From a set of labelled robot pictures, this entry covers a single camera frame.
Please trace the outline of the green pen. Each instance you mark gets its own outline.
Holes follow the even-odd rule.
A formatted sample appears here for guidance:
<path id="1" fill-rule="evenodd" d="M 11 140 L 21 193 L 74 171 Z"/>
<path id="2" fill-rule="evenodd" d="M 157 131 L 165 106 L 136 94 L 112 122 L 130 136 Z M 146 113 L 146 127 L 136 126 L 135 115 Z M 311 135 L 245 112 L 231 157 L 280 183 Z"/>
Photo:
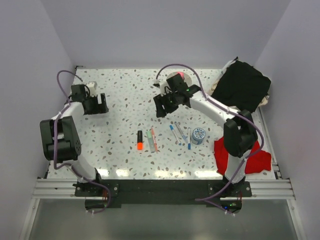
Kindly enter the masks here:
<path id="1" fill-rule="evenodd" d="M 154 139 L 153 139 L 153 136 L 152 136 L 152 132 L 150 130 L 148 130 L 146 132 L 146 135 L 147 135 L 147 140 L 148 140 L 148 144 L 149 144 L 149 147 L 150 147 L 150 152 L 154 153 L 156 151 L 156 149 L 155 149 L 155 144 L 154 144 Z"/>

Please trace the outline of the pink glue stick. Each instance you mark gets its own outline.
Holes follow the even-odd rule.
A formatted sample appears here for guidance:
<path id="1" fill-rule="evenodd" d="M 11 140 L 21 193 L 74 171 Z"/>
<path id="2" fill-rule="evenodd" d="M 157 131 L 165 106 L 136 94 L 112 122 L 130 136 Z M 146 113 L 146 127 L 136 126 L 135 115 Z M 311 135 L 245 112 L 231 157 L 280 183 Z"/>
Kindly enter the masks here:
<path id="1" fill-rule="evenodd" d="M 183 79 L 185 78 L 185 74 L 183 72 L 177 72 Z"/>

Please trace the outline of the orange black highlighter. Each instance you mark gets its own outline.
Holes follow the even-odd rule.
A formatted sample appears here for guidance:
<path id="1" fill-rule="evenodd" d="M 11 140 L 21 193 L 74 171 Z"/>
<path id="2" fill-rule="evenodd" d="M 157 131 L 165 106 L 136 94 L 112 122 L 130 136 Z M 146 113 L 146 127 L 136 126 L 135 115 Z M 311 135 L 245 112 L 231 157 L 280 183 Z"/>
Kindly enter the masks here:
<path id="1" fill-rule="evenodd" d="M 137 150 L 143 150 L 143 132 L 141 130 L 137 131 Z"/>

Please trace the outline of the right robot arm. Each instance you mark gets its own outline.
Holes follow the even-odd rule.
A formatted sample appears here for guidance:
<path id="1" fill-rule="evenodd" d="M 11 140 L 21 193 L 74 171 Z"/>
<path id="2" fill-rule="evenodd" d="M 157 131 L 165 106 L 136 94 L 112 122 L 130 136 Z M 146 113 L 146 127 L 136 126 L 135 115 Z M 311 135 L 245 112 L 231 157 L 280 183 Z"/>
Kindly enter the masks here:
<path id="1" fill-rule="evenodd" d="M 239 182 L 246 176 L 246 159 L 249 158 L 250 151 L 258 139 L 259 130 L 251 113 L 228 108 L 206 94 L 201 83 L 188 85 L 180 73 L 166 80 L 155 79 L 153 85 L 160 90 L 153 98 L 158 118 L 163 118 L 177 110 L 180 105 L 185 105 L 203 113 L 223 129 L 223 143 L 228 152 L 224 176 L 228 181 L 223 183 L 221 190 L 202 198 L 202 201 L 209 201 L 223 192 L 227 196 L 235 196 L 241 190 Z"/>

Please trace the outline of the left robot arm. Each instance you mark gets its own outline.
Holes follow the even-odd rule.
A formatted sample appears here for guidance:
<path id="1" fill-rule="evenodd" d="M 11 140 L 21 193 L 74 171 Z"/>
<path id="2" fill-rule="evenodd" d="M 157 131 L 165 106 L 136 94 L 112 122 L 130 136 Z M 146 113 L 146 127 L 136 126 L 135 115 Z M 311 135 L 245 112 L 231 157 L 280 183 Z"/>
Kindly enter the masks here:
<path id="1" fill-rule="evenodd" d="M 98 170 L 82 155 L 82 144 L 76 120 L 84 115 L 99 115 L 109 111 L 104 93 L 97 93 L 97 83 L 76 84 L 71 87 L 63 109 L 39 124 L 45 158 L 53 168 L 67 168 L 76 177 L 76 189 L 85 196 L 108 197 Z"/>

